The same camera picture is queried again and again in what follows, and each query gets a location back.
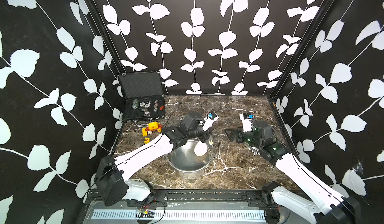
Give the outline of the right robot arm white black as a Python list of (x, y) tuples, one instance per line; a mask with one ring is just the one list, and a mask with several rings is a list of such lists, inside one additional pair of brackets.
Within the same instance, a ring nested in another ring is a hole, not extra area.
[(283, 186), (269, 184), (263, 188), (262, 200), (273, 202), (296, 213), (311, 224), (361, 223), (361, 205), (327, 186), (291, 153), (265, 121), (243, 120), (237, 129), (225, 129), (230, 141), (255, 147), (260, 155), (287, 175), (306, 195), (303, 198)]

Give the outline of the white plastic ladle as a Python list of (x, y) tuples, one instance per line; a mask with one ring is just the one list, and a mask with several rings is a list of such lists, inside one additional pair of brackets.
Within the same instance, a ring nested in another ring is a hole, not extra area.
[(194, 147), (194, 153), (196, 156), (203, 156), (207, 153), (208, 151), (208, 146), (205, 142), (202, 142), (201, 140), (199, 140), (195, 147)]

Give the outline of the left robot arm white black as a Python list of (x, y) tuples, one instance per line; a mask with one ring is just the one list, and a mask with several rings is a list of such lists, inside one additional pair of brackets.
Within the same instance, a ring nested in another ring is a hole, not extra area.
[(148, 181), (135, 181), (131, 177), (157, 158), (171, 153), (187, 144), (190, 139), (199, 139), (205, 144), (212, 134), (212, 125), (218, 120), (215, 112), (206, 117), (191, 111), (179, 125), (164, 128), (162, 133), (138, 149), (125, 155), (102, 158), (94, 179), (104, 205), (110, 207), (122, 200), (135, 200), (148, 205), (155, 200), (156, 192)]

